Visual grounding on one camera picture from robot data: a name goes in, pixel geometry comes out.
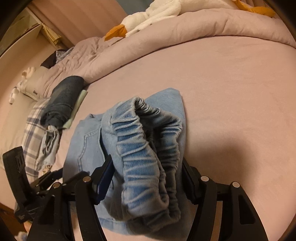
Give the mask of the light blue denim pants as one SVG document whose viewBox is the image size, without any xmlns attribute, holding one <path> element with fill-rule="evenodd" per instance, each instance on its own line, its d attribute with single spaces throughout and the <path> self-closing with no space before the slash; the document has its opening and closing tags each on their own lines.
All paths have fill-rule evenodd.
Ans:
<svg viewBox="0 0 296 241">
<path fill-rule="evenodd" d="M 181 184 L 185 142 L 186 117 L 178 90 L 133 97 L 79 122 L 63 179 L 92 173 L 111 156 L 115 173 L 95 208 L 101 226 L 122 235 L 185 240 L 191 220 Z"/>
</svg>

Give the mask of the pale blue folded pants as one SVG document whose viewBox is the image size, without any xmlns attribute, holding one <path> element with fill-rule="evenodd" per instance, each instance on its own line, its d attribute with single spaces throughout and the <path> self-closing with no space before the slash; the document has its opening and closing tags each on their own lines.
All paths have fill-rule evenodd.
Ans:
<svg viewBox="0 0 296 241">
<path fill-rule="evenodd" d="M 35 163 L 36 171 L 51 169 L 56 160 L 59 141 L 59 130 L 55 126 L 48 126 L 42 138 L 40 150 Z"/>
</svg>

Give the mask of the plaid pillow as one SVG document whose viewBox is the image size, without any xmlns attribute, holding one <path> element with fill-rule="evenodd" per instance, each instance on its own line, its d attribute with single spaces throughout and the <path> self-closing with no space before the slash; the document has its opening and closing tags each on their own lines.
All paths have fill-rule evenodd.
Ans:
<svg viewBox="0 0 296 241">
<path fill-rule="evenodd" d="M 46 129 L 40 124 L 40 119 L 48 101 L 49 99 L 46 98 L 36 102 L 26 120 L 22 147 L 26 165 L 25 171 L 30 183 L 35 181 L 39 175 L 39 171 L 36 170 L 35 165 L 42 138 L 46 132 Z"/>
</svg>

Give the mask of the dark blue folded garment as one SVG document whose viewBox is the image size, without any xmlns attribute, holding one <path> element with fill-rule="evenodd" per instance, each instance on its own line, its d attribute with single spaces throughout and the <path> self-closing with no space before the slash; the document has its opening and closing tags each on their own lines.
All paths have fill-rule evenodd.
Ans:
<svg viewBox="0 0 296 241">
<path fill-rule="evenodd" d="M 84 88 L 84 79 L 80 76 L 69 76 L 63 79 L 54 89 L 41 115 L 40 124 L 47 128 L 62 128 L 70 119 L 75 103 Z"/>
</svg>

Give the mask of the white pillow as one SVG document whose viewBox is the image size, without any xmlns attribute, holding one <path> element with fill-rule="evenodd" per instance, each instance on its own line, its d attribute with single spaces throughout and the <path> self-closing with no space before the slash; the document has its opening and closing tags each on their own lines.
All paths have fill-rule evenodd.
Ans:
<svg viewBox="0 0 296 241">
<path fill-rule="evenodd" d="M 42 97 L 37 93 L 36 86 L 38 80 L 48 71 L 48 68 L 40 66 L 28 67 L 22 72 L 21 80 L 17 85 L 12 89 L 9 97 L 9 104 L 13 104 L 16 99 L 16 96 L 19 93 L 22 93 L 31 99 L 38 101 Z"/>
</svg>

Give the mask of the light green folded cloth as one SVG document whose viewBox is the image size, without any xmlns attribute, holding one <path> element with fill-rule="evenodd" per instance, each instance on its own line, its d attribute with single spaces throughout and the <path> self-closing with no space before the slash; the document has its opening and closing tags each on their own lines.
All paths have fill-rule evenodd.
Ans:
<svg viewBox="0 0 296 241">
<path fill-rule="evenodd" d="M 74 121 L 74 118 L 76 116 L 77 111 L 79 110 L 82 102 L 84 101 L 86 95 L 88 94 L 87 90 L 82 90 L 75 102 L 74 108 L 72 110 L 72 113 L 70 115 L 69 120 L 66 121 L 66 123 L 62 126 L 62 129 L 69 129 Z"/>
</svg>

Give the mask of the pink duvet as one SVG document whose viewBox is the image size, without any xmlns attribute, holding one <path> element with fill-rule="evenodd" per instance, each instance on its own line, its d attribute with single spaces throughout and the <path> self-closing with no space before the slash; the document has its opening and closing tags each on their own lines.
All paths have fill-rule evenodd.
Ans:
<svg viewBox="0 0 296 241">
<path fill-rule="evenodd" d="M 69 76 L 80 76 L 91 84 L 159 49 L 216 36 L 254 37 L 295 47 L 295 40 L 280 19 L 234 9 L 203 9 L 161 20 L 130 37 L 82 40 L 39 79 L 36 91 L 47 98 Z"/>
</svg>

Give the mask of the cardboard box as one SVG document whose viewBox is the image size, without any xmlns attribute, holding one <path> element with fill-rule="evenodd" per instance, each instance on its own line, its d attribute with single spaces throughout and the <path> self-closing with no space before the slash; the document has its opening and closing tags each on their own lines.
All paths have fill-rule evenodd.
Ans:
<svg viewBox="0 0 296 241">
<path fill-rule="evenodd" d="M 17 40 L 35 29 L 38 30 L 37 35 L 42 31 L 45 37 L 54 46 L 60 43 L 62 37 L 43 23 L 30 9 L 25 8 L 17 15 L 1 39 L 1 56 L 15 44 Z"/>
</svg>

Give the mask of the pink curtain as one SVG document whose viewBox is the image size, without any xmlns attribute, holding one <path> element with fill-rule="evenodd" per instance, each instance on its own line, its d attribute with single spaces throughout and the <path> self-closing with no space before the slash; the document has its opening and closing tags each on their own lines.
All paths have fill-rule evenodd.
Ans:
<svg viewBox="0 0 296 241">
<path fill-rule="evenodd" d="M 71 47 L 90 37 L 103 37 L 127 16 L 117 1 L 31 1 L 28 8 Z"/>
</svg>

